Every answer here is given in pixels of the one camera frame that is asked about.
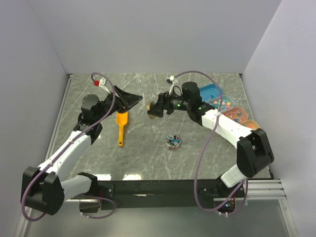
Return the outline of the beige round jar lid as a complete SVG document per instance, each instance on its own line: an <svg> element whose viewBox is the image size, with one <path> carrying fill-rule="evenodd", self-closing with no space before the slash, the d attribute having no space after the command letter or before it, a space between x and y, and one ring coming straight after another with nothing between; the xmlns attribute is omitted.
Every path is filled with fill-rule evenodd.
<svg viewBox="0 0 316 237"><path fill-rule="evenodd" d="M147 115L149 116L150 119L155 119L156 117L149 114L149 110L151 109L151 107L153 107L155 105L155 102L153 101L149 101L146 105L146 108L147 108Z"/></svg>

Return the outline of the yellow plastic scoop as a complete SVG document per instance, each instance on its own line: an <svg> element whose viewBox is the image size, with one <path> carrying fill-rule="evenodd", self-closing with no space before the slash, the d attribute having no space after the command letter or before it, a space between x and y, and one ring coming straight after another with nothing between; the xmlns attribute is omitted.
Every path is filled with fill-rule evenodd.
<svg viewBox="0 0 316 237"><path fill-rule="evenodd" d="M123 147L124 127L127 125L127 123L128 123L128 112L117 113L117 125L119 127L119 134L118 134L119 147Z"/></svg>

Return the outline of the clear plastic jar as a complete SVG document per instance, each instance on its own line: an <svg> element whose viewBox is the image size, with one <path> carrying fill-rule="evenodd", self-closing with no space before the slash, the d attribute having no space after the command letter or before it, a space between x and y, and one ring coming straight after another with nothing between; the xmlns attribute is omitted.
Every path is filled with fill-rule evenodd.
<svg viewBox="0 0 316 237"><path fill-rule="evenodd" d="M181 146L182 138L178 133L169 134L166 136L165 144L170 150L176 150Z"/></svg>

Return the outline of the blue lollipop tray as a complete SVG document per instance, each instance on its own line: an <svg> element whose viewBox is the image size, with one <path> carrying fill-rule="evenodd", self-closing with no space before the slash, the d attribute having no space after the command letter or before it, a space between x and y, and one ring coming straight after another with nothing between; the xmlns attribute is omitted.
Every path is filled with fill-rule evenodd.
<svg viewBox="0 0 316 237"><path fill-rule="evenodd" d="M217 87L213 83L200 87L199 92L203 102L219 97L220 93L223 94L222 88L220 86Z"/></svg>

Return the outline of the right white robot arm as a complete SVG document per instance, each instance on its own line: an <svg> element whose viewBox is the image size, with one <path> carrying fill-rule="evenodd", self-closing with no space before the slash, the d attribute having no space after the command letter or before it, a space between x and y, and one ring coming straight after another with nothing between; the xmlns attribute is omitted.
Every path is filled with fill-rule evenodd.
<svg viewBox="0 0 316 237"><path fill-rule="evenodd" d="M237 163L220 176L221 182L217 184L217 193L222 197L228 197L234 191L234 185L252 178L275 160L263 129L245 127L204 102L195 82L184 83L181 95L173 90L159 94L158 100L150 102L147 110L148 115L159 118L175 110L186 111L192 121L213 130L236 148Z"/></svg>

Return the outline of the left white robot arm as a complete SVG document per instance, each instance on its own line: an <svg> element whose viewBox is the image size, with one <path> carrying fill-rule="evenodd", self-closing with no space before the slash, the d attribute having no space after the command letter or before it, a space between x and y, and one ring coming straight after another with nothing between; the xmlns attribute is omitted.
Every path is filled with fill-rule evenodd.
<svg viewBox="0 0 316 237"><path fill-rule="evenodd" d="M98 178L81 172L66 179L68 170L97 140L103 126L101 121L113 113L124 113L143 97L114 87L101 101L95 94L82 100L78 122L66 142L37 167L28 167L22 175L21 207L30 207L43 214L54 215L63 203L78 195L94 198L100 194Z"/></svg>

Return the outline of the light blue star candy tray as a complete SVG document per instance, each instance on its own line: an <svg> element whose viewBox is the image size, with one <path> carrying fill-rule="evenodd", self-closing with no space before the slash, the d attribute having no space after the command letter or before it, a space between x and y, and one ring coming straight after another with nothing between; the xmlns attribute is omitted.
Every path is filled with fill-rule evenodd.
<svg viewBox="0 0 316 237"><path fill-rule="evenodd" d="M212 98L207 101L207 103L212 105L216 109L221 108L221 112L232 109L235 106L235 102L228 95L222 95L222 97Z"/></svg>

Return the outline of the pink lollipop tray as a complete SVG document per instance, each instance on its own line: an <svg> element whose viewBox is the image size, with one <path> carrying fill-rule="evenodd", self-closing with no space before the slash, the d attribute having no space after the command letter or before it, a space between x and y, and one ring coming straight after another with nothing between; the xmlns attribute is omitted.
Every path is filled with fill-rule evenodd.
<svg viewBox="0 0 316 237"><path fill-rule="evenodd" d="M223 112L223 115L237 123L242 123L248 120L248 114L241 107L234 107L232 109L226 110Z"/></svg>

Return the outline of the black base beam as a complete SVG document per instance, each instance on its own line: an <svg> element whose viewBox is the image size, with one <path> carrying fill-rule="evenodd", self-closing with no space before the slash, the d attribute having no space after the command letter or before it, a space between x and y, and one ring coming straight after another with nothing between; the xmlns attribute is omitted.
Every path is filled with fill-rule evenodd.
<svg viewBox="0 0 316 237"><path fill-rule="evenodd" d="M228 188L219 179L199 179L198 200L204 208L214 208L236 187ZM196 206L193 180L99 181L97 196L113 200L117 208Z"/></svg>

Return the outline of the beige gummy candy tray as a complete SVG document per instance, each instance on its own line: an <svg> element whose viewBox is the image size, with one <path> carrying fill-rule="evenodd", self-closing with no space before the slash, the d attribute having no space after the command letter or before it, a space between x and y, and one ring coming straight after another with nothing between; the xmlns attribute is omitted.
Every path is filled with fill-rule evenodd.
<svg viewBox="0 0 316 237"><path fill-rule="evenodd" d="M251 120L251 119L242 122L241 125L248 127L248 128L251 128L253 130L261 128L261 126L256 121Z"/></svg>

